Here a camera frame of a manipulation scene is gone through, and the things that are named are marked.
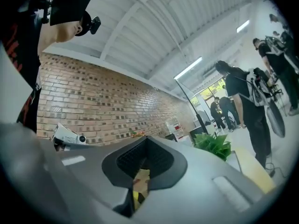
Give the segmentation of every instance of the white ceiling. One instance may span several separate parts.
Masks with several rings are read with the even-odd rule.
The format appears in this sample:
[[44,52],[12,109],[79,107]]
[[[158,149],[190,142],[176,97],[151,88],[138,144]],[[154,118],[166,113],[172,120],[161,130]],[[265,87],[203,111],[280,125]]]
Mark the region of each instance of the white ceiling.
[[87,11],[102,22],[95,35],[57,43],[47,51],[105,66],[181,96],[173,79],[192,91],[217,79],[204,76],[217,59],[233,62],[246,31],[250,0],[91,0]]

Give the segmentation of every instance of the potted plant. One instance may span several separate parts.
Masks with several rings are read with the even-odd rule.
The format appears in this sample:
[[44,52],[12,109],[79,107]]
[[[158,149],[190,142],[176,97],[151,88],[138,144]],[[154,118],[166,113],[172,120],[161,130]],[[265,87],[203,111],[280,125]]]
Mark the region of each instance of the potted plant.
[[216,137],[214,134],[211,136],[209,134],[203,133],[196,134],[195,136],[196,138],[194,139],[194,147],[213,153],[222,160],[226,161],[226,158],[231,153],[230,142],[225,142],[227,135],[219,135]]

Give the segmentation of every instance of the white floor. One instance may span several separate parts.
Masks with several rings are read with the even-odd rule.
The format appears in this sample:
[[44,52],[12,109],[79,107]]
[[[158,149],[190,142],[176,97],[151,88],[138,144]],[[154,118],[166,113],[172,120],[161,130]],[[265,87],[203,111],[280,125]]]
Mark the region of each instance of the white floor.
[[[298,157],[299,151],[299,115],[286,117],[283,110],[282,115],[284,117],[286,129],[284,138],[278,137],[272,131],[270,123],[268,122],[271,132],[272,157],[267,159],[267,163],[272,162],[276,167],[273,181],[277,185],[280,185],[287,180],[287,178],[284,178],[283,175],[289,175],[294,162]],[[231,141],[232,148],[241,146],[255,155],[247,129],[240,128],[234,130],[232,133],[228,133],[226,140]],[[266,168],[272,167],[272,165],[266,164]]]

